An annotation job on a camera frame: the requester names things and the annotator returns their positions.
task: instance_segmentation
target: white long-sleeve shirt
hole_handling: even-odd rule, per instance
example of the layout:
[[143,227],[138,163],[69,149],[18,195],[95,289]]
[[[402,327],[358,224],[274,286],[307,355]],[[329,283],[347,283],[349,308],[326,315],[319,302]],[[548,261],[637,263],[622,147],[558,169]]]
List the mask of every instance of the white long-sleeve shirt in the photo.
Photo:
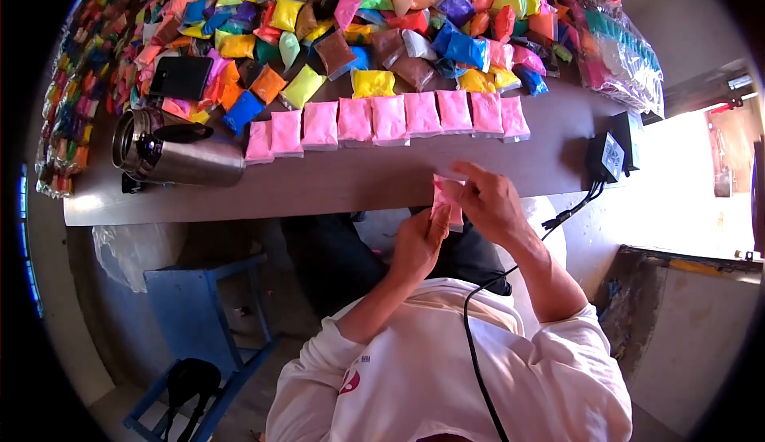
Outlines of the white long-sleeve shirt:
[[[424,281],[368,345],[335,326],[352,304],[324,318],[322,331],[282,370],[266,440],[499,440],[462,321],[475,287]],[[481,374],[510,440],[630,438],[630,397],[591,305],[542,324],[531,340],[512,297],[481,291],[469,314]]]

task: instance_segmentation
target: black cable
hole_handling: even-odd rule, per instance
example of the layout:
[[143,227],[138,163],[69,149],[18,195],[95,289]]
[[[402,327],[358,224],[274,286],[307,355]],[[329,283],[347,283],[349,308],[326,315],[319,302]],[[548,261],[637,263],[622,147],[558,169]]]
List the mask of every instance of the black cable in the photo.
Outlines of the black cable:
[[[590,189],[590,191],[588,191],[587,196],[581,202],[579,202],[575,207],[561,212],[554,219],[545,221],[542,224],[542,226],[548,231],[547,233],[545,233],[543,237],[541,237],[541,240],[545,241],[545,238],[547,238],[550,235],[550,233],[555,231],[556,228],[562,225],[564,221],[571,218],[575,213],[577,213],[580,209],[582,209],[587,203],[589,203],[595,198],[598,198],[600,194],[603,193],[603,187],[605,185],[606,185],[605,182],[597,182],[597,181],[594,182],[592,184],[592,188]],[[500,440],[502,440],[502,442],[510,442],[510,439],[508,439],[507,434],[505,434],[505,429],[502,427],[502,421],[500,420],[500,416],[496,413],[496,409],[494,409],[494,404],[492,403],[491,397],[489,396],[489,391],[486,389],[486,384],[483,383],[481,368],[478,366],[478,355],[476,354],[475,344],[473,343],[473,333],[471,332],[471,325],[467,317],[467,305],[470,303],[473,295],[475,295],[482,289],[486,289],[487,287],[492,285],[492,283],[504,278],[505,276],[514,272],[516,269],[518,269],[518,265],[513,266],[512,268],[510,268],[503,274],[495,278],[492,278],[488,282],[473,289],[473,291],[470,294],[468,294],[467,297],[465,298],[465,304],[462,308],[462,322],[464,323],[464,326],[465,326],[465,335],[467,336],[467,345],[471,348],[471,359],[473,360],[473,371],[475,371],[476,380],[478,380],[478,387],[481,388],[481,394],[483,395],[483,400],[486,402],[486,407],[489,409],[489,415],[491,415],[491,420],[494,423],[494,428],[496,428],[496,432],[500,436]]]

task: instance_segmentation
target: blue chair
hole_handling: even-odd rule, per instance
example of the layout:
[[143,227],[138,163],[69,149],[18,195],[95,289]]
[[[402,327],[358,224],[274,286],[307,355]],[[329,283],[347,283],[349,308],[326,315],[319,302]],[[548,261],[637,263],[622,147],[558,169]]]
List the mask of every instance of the blue chair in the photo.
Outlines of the blue chair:
[[[239,390],[263,364],[279,336],[273,336],[265,320],[258,295],[257,266],[265,254],[249,256],[215,269],[184,269],[178,266],[144,272],[151,309],[159,323],[170,351],[178,360],[157,380],[122,422],[144,439],[161,442],[167,427],[167,415],[149,430],[139,419],[167,389],[167,374],[180,360],[193,357],[212,362],[220,370],[225,386],[200,419],[190,442],[207,440],[224,416]],[[220,305],[217,282],[227,276],[247,272],[253,289],[255,307],[263,328],[265,344],[259,349],[236,347],[224,309]]]

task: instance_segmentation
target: man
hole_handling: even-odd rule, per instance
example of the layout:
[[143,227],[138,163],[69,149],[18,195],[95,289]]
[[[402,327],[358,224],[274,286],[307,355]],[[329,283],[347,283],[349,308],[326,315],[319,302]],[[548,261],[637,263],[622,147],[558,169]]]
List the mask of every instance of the man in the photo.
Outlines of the man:
[[314,310],[328,315],[333,300],[352,299],[282,370],[268,442],[499,440],[462,316],[477,284],[504,273],[492,243],[515,259],[541,324],[523,336],[503,279],[471,299],[477,359],[508,438],[630,438],[630,397],[584,292],[526,222],[507,178],[466,162],[453,170],[467,176],[464,187],[444,183],[467,217],[464,233],[449,233],[448,209],[432,219],[421,211],[398,228],[390,268],[349,218],[283,221]]

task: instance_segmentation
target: table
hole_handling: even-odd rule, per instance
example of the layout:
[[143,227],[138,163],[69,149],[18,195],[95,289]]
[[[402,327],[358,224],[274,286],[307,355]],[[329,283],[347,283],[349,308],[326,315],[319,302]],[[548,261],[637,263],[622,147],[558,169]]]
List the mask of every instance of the table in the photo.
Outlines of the table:
[[[302,67],[292,66],[287,80]],[[311,66],[323,67],[315,57]],[[93,132],[88,168],[73,181],[74,195],[63,201],[67,226],[126,225],[254,219],[293,215],[404,208],[433,202],[432,174],[456,177],[448,170],[457,159],[472,160],[509,177],[521,197],[588,190],[587,141],[609,129],[609,117],[625,107],[579,86],[575,69],[562,67],[561,79],[547,78],[549,93],[521,98],[531,139],[502,143],[468,135],[412,139],[409,147],[306,151],[304,158],[281,158],[249,166],[232,188],[150,185],[139,194],[122,194],[121,171],[111,162],[116,117],[106,115]],[[426,90],[454,89],[454,80],[434,79]],[[396,92],[411,92],[400,78]],[[524,95],[514,90],[503,96]],[[350,79],[325,84],[313,101],[350,96]],[[259,116],[283,110],[273,103]],[[219,122],[216,131],[231,132]]]

